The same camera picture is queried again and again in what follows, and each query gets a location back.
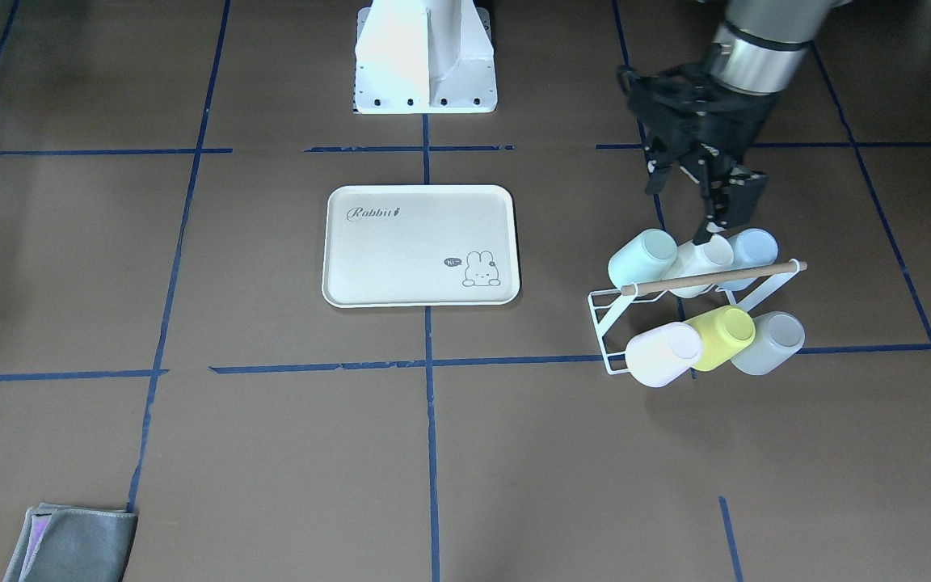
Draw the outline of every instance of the wooden dowel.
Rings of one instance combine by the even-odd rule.
[[[807,270],[806,261],[792,260],[765,265],[762,268],[725,270],[725,272],[711,272],[708,275],[680,276],[677,279],[654,280],[651,283],[638,285],[632,283],[621,287],[620,292],[623,295],[649,295],[650,293],[659,293],[670,289],[716,285],[727,280],[753,279],[753,277],[758,276],[772,276],[781,272],[801,272],[802,270]]]

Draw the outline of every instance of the yellow cup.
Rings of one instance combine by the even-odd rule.
[[[709,372],[731,360],[732,356],[752,344],[756,335],[753,318],[736,306],[722,306],[712,312],[698,314],[685,323],[694,327],[702,338],[702,358],[692,365],[699,372]]]

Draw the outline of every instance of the mug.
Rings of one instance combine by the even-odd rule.
[[[643,231],[609,259],[609,280],[617,288],[660,280],[676,256],[672,236],[659,229]]]
[[[689,240],[677,248],[677,258],[666,270],[663,279],[721,272],[730,268],[732,261],[735,261],[735,251],[731,249],[731,244],[728,244],[727,239],[719,234],[710,236],[710,242],[699,244],[699,246]],[[670,292],[676,296],[691,299],[708,288],[709,285],[697,285],[672,289]]]
[[[731,358],[736,368],[751,376],[762,376],[778,368],[799,351],[806,339],[803,325],[786,312],[771,312],[753,318],[756,338]]]
[[[749,229],[739,232],[728,240],[731,250],[735,253],[735,261],[731,263],[732,269],[762,268],[778,260],[778,242],[771,233],[764,229]],[[754,279],[725,280],[717,284],[727,291],[742,291],[752,285]]]
[[[753,318],[736,306],[720,306],[685,323],[702,338],[702,357],[692,365],[699,372],[709,372],[724,364],[752,344],[756,335]]]
[[[667,386],[701,357],[698,332],[680,321],[633,336],[624,350],[627,371],[650,388]]]

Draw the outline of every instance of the metal cylinder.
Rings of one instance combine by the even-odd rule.
[[[775,43],[814,40],[836,0],[731,0],[725,19],[743,32]]]
[[[805,44],[762,47],[739,37],[727,23],[717,30],[714,44],[721,45],[712,66],[714,78],[750,95],[771,95],[786,88],[807,52]]]

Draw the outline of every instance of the gray cloth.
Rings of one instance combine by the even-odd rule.
[[[3,582],[119,582],[136,520],[70,505],[29,508]]]

